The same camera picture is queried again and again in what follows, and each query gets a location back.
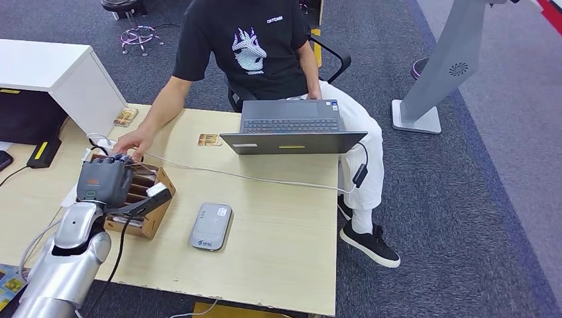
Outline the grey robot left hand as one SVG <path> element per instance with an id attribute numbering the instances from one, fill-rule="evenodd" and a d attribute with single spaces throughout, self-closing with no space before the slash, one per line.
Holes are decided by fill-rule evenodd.
<path id="1" fill-rule="evenodd" d="M 116 154 L 83 162 L 76 196 L 79 201 L 102 202 L 107 208 L 125 205 L 133 180 L 133 161 L 129 155 Z"/>

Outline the person's right hand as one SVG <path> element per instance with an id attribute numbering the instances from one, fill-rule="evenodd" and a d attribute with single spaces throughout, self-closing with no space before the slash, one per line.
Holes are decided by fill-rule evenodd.
<path id="1" fill-rule="evenodd" d="M 146 129 L 136 129 L 128 132 L 117 139 L 111 154 L 127 154 L 133 149 L 131 158 L 135 162 L 140 162 L 145 152 L 152 146 L 154 133 Z"/>

